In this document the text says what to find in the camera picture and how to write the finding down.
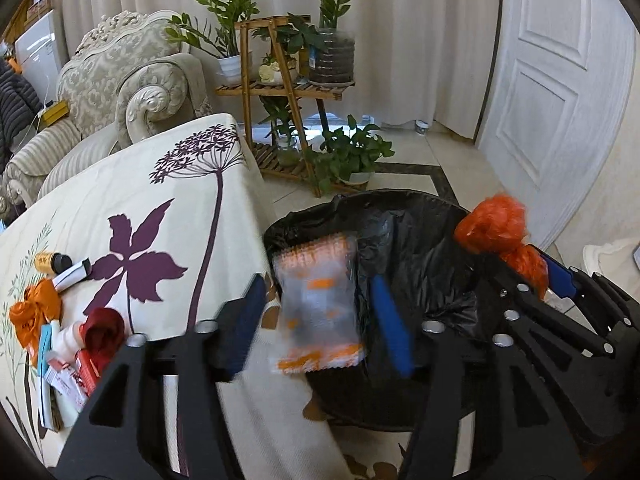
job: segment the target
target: purple flower print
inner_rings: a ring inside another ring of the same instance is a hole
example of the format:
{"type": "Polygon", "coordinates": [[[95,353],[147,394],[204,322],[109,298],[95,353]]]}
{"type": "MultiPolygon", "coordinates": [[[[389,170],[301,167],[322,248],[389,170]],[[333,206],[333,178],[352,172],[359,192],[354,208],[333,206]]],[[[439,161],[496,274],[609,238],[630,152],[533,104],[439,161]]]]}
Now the purple flower print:
{"type": "Polygon", "coordinates": [[[218,184],[216,205],[213,220],[211,221],[211,229],[209,230],[207,247],[205,248],[204,258],[189,305],[187,329],[192,328],[196,323],[202,286],[207,275],[207,269],[209,269],[213,245],[216,241],[216,231],[218,230],[220,209],[222,207],[222,173],[228,168],[243,162],[244,158],[242,158],[236,128],[234,126],[227,127],[222,124],[216,124],[178,142],[172,150],[168,151],[156,162],[153,172],[149,175],[152,184],[160,184],[167,177],[194,178],[210,174],[216,175],[218,184]]]}
{"type": "Polygon", "coordinates": [[[120,214],[109,218],[112,231],[109,243],[111,253],[98,259],[91,271],[92,280],[107,281],[95,293],[84,314],[88,315],[95,308],[107,306],[120,288],[120,283],[126,274],[127,313],[129,326],[133,332],[131,298],[142,303],[162,301],[156,290],[158,283],[161,280],[177,280],[183,276],[187,270],[186,267],[177,266],[169,254],[155,251],[143,252],[151,247],[158,236],[160,223],[172,201],[173,199],[168,200],[156,207],[133,234],[131,234],[131,221],[125,215],[120,214]]]}

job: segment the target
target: white appliance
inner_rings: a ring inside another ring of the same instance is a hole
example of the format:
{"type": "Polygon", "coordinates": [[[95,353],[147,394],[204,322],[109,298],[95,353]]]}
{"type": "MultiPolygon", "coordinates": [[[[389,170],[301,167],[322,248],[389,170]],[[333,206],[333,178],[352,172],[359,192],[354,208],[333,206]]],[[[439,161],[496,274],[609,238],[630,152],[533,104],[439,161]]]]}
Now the white appliance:
{"type": "Polygon", "coordinates": [[[55,10],[50,10],[15,40],[22,75],[46,104],[56,100],[58,74],[67,61],[65,35],[55,10]]]}

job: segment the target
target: gray puffer jacket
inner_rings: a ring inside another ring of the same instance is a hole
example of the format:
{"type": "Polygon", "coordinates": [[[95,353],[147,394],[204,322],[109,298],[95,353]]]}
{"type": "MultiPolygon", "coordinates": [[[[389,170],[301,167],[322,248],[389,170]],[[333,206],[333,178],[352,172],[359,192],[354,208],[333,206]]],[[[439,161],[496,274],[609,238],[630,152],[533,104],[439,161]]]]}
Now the gray puffer jacket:
{"type": "Polygon", "coordinates": [[[41,108],[33,86],[0,58],[0,173],[11,157],[12,140],[41,108]]]}

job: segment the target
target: armchair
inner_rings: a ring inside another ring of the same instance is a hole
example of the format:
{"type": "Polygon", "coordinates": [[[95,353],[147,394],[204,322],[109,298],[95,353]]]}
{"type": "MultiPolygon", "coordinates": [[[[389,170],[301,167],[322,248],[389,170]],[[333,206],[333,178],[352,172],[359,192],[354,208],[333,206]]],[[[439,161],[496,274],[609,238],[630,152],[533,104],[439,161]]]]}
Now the armchair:
{"type": "Polygon", "coordinates": [[[174,13],[124,11],[87,33],[58,79],[69,116],[9,161],[2,194],[30,207],[111,153],[212,113],[200,61],[166,40],[174,13]]]}

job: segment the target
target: white door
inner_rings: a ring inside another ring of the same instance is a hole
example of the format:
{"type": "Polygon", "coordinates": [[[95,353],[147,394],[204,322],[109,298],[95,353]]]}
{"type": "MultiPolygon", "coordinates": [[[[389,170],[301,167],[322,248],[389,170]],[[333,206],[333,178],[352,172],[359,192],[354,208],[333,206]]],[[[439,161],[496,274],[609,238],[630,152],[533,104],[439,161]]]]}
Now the white door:
{"type": "Polygon", "coordinates": [[[636,30],[618,0],[503,0],[479,147],[546,247],[591,189],[625,110],[636,30]]]}

